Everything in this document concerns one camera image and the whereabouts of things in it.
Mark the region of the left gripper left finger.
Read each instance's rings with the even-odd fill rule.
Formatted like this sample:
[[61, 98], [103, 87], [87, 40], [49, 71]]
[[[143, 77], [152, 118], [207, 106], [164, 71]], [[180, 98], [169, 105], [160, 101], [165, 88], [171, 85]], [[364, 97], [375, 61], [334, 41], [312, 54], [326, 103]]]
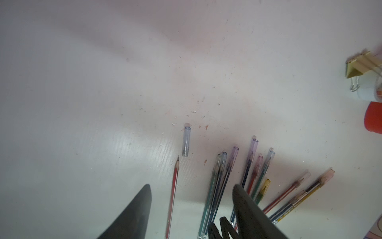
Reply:
[[144, 239], [147, 232], [151, 203], [151, 187], [146, 184], [99, 238]]

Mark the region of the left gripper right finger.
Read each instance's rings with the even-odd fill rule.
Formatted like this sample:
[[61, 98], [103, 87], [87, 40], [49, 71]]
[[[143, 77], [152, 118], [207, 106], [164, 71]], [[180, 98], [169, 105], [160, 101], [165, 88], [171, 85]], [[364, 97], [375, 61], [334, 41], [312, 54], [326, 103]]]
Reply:
[[286, 238], [239, 184], [233, 187], [232, 201], [240, 239]]

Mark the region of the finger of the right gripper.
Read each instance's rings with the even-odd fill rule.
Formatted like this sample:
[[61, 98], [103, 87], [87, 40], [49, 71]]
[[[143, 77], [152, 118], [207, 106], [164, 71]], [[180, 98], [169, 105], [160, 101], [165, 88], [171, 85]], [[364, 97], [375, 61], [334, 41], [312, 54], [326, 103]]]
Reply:
[[214, 223], [208, 225], [208, 236], [209, 239], [222, 239], [222, 236]]
[[219, 222], [223, 239], [240, 239], [240, 236], [226, 217], [221, 217]]

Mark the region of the dark blue pencil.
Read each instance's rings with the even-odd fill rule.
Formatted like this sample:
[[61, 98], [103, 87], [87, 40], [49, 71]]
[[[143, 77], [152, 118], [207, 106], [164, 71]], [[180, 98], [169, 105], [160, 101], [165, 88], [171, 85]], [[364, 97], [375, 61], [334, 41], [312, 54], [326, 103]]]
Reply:
[[209, 208], [209, 211], [208, 211], [208, 214], [207, 214], [207, 221], [205, 222], [205, 228], [202, 231], [204, 233], [203, 234], [203, 239], [207, 238], [208, 225], [210, 223], [210, 217], [211, 217], [211, 215], [213, 214], [213, 211], [214, 211], [215, 200], [218, 197], [220, 182], [221, 182], [222, 174], [223, 174], [223, 171], [224, 171], [224, 168], [225, 168], [226, 160], [227, 160], [227, 152], [224, 151], [220, 155], [220, 157], [218, 158], [218, 165], [217, 165], [218, 168], [217, 168], [217, 174], [216, 174], [216, 177], [215, 177], [215, 184], [214, 184], [214, 189], [213, 189], [213, 195], [212, 195], [212, 199], [211, 199], [211, 202], [210, 202], [210, 208]]

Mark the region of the clear blue pencil cap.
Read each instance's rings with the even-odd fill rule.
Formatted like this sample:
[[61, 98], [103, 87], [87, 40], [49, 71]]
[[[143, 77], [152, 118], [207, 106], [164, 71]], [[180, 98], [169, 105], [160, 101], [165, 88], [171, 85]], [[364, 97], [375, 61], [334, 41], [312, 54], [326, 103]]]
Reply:
[[184, 137], [183, 137], [183, 147], [182, 147], [182, 156], [188, 157], [190, 149], [190, 137], [191, 137], [191, 126], [186, 123], [184, 127]]

